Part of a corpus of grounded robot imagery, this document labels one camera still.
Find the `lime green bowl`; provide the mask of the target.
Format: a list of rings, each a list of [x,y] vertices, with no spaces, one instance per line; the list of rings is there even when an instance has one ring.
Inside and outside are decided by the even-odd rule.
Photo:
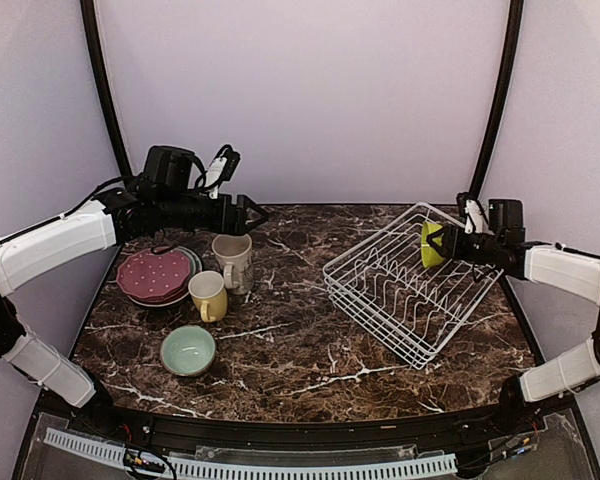
[[[437,223],[424,222],[421,229],[420,253],[424,268],[443,264],[446,258],[439,253],[444,236],[443,226]]]

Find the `patterned beige tall mug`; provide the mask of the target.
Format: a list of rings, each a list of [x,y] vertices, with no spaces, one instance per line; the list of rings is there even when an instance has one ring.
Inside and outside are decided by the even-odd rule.
[[[221,268],[225,287],[235,295],[247,294],[255,282],[251,236],[217,235],[211,248]]]

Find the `yellow mug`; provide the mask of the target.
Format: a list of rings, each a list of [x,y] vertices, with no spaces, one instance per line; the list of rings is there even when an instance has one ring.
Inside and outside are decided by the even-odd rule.
[[[223,276],[215,271],[194,275],[188,284],[189,294],[204,323],[223,320],[228,312],[228,294]]]

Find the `pink polka dot plate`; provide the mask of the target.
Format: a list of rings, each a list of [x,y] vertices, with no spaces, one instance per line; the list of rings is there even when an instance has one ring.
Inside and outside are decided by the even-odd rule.
[[[191,261],[182,252],[154,255],[146,249],[118,267],[116,282],[127,296],[142,303],[156,303],[183,293],[191,273]]]

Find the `light teal bowl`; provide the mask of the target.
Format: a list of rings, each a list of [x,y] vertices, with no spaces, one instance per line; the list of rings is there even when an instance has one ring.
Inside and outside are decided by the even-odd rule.
[[[199,376],[211,366],[216,355],[212,335],[199,326],[182,326],[162,341],[160,358],[163,366],[177,376]]]

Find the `pale green flower plate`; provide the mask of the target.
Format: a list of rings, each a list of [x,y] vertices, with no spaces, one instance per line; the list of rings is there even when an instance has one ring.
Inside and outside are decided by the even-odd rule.
[[[203,270],[202,261],[196,253],[186,247],[176,247],[166,257],[164,286],[169,288],[172,297],[185,296],[189,280]]]

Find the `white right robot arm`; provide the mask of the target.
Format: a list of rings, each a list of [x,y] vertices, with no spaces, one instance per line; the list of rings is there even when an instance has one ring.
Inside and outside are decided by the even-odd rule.
[[[490,424],[510,434],[542,404],[600,381],[600,256],[529,242],[521,227],[467,232],[427,223],[422,248],[444,260],[489,266],[515,280],[533,332],[552,358],[504,381]]]

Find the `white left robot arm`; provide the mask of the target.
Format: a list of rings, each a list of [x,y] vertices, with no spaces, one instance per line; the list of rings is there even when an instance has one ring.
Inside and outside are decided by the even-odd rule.
[[[211,198],[186,192],[150,199],[114,188],[72,213],[0,238],[0,359],[82,410],[83,421],[97,434],[114,435],[121,415],[103,399],[105,388],[24,325],[10,295],[77,258],[166,228],[242,235],[268,218],[268,212],[246,195]]]

